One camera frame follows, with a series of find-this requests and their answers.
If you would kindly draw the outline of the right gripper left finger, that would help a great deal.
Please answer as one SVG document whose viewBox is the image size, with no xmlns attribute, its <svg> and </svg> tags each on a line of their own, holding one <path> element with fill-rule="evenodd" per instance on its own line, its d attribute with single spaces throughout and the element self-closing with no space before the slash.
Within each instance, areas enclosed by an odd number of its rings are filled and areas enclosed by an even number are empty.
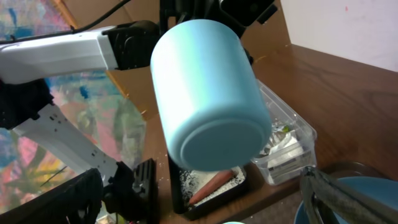
<svg viewBox="0 0 398 224">
<path fill-rule="evenodd" d="M 101 210 L 103 180 L 90 169 L 1 215 L 1 224 L 95 223 Z"/>
</svg>

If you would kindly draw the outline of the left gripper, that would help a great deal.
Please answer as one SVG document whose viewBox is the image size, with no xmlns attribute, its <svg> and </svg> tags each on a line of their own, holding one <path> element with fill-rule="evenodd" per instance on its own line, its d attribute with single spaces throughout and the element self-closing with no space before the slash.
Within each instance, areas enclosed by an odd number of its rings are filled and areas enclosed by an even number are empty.
<svg viewBox="0 0 398 224">
<path fill-rule="evenodd" d="M 168 31 L 168 21 L 177 24 L 192 19 L 220 22 L 241 37 L 254 22 L 264 24 L 278 8 L 274 0 L 160 0 L 160 33 Z"/>
</svg>

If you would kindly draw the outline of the foil snack wrapper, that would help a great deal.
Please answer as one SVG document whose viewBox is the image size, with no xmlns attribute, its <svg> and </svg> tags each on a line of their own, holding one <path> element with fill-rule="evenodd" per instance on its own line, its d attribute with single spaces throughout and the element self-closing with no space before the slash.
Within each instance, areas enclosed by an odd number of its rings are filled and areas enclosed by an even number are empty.
<svg viewBox="0 0 398 224">
<path fill-rule="evenodd" d="M 260 156 L 268 156 L 274 152 L 285 147 L 285 145 L 290 141 L 293 129 L 285 123 L 276 122 L 272 125 L 272 132 L 268 143 L 264 146 L 263 150 L 260 152 Z"/>
</svg>

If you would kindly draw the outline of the light blue cup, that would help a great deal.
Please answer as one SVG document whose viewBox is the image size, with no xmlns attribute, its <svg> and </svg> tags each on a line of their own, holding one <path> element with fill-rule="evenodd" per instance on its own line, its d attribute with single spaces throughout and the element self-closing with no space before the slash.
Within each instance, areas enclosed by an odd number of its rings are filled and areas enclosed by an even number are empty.
<svg viewBox="0 0 398 224">
<path fill-rule="evenodd" d="M 150 71 L 170 158 L 187 170 L 247 164 L 271 135 L 271 119 L 239 37 L 196 19 L 156 44 Z"/>
</svg>

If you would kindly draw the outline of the orange carrot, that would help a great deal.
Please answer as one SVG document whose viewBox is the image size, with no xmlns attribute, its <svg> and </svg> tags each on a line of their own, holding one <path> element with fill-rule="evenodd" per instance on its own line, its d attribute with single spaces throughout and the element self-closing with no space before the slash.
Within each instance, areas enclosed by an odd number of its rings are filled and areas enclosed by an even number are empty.
<svg viewBox="0 0 398 224">
<path fill-rule="evenodd" d="M 217 172 L 212 178 L 205 182 L 201 188 L 199 188 L 189 199 L 189 206 L 197 206 L 209 201 L 221 193 L 224 193 L 232 189 L 234 184 L 234 178 L 236 176 L 233 170 L 223 170 Z"/>
</svg>

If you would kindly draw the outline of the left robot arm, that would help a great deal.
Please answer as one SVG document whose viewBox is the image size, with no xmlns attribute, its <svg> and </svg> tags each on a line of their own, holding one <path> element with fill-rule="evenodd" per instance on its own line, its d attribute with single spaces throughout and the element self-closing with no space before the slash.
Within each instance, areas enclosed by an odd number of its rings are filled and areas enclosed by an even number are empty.
<svg viewBox="0 0 398 224">
<path fill-rule="evenodd" d="M 271 119 L 241 43 L 273 1 L 161 1 L 158 21 L 84 27 L 1 42 L 1 127 L 48 149 L 106 187 L 130 188 L 131 169 L 101 151 L 59 107 L 50 79 L 149 68 L 168 155 L 188 170 L 249 162 L 271 135 Z"/>
</svg>

